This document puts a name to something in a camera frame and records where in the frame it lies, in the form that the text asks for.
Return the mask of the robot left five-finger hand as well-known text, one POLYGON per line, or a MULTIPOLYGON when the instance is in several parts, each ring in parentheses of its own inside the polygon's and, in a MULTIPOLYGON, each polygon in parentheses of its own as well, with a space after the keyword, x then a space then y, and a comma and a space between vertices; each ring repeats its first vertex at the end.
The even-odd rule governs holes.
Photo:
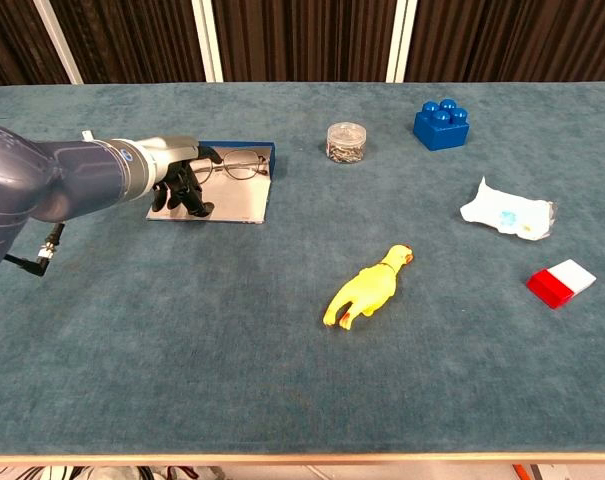
POLYGON ((158 212, 184 205, 188 214, 203 218, 209 216, 214 204, 202 200, 201 182, 196 178, 190 163, 195 160, 209 160, 220 165, 223 160, 209 146, 199 146, 190 136, 153 137, 147 139, 149 150, 158 168, 157 182, 153 185, 151 209, 158 212))

